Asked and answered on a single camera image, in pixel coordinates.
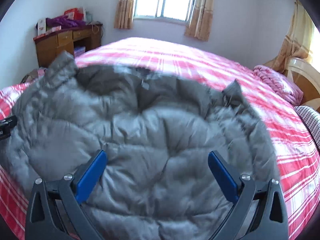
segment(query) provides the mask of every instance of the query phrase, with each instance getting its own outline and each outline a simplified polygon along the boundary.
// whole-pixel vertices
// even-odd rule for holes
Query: window frame
[[[156,9],[156,15],[155,16],[137,15],[137,4],[138,4],[137,1],[138,0],[135,0],[135,5],[134,5],[134,15],[133,15],[133,19],[134,20],[135,19],[159,20],[159,21],[166,21],[166,22],[178,23],[178,24],[183,24],[183,25],[186,25],[186,24],[189,23],[190,18],[191,18],[192,13],[193,13],[193,10],[194,10],[194,7],[195,7],[195,2],[196,2],[196,0],[189,0],[188,13],[187,13],[186,20],[180,20],[180,19],[176,19],[176,18],[170,18],[170,17],[164,17],[163,16],[166,0],[163,0],[162,9],[161,9],[161,15],[160,16],[157,16],[160,0],[158,0],[157,9]]]

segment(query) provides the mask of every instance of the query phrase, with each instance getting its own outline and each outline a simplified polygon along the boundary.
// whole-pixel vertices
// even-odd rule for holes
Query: wooden headboard
[[[283,74],[303,91],[301,105],[320,113],[320,72],[304,60],[292,57]]]

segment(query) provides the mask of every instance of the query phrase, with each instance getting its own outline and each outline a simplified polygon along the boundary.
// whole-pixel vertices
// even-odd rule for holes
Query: blue gripper pad
[[[103,174],[107,163],[108,157],[106,152],[100,151],[100,153],[94,158],[91,165],[86,169],[85,173],[76,184],[75,198],[79,204],[88,199],[100,176]]]
[[[222,164],[222,162],[216,156],[215,152],[209,153],[208,165],[213,176],[217,180],[225,198],[228,201],[232,202],[233,204],[236,204],[239,199],[237,183],[229,174],[227,168]]]

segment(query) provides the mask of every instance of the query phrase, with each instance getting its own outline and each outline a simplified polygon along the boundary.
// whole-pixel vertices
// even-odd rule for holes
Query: pink blanket
[[[284,75],[263,65],[255,66],[253,73],[260,77],[272,90],[293,106],[299,106],[303,92],[294,83],[290,82]]]

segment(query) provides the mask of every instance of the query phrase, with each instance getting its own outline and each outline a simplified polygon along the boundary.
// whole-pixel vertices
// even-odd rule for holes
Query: white wall
[[[255,66],[276,57],[290,26],[295,0],[258,0],[258,23],[252,47]]]
[[[81,0],[15,0],[0,22],[0,89],[38,67],[33,42],[37,21],[80,5]]]
[[[278,53],[294,0],[215,0],[208,42],[185,37],[183,25],[155,20],[135,20],[132,30],[114,29],[117,2],[84,0],[94,20],[104,24],[103,44],[127,37],[153,38],[196,47],[254,67]]]

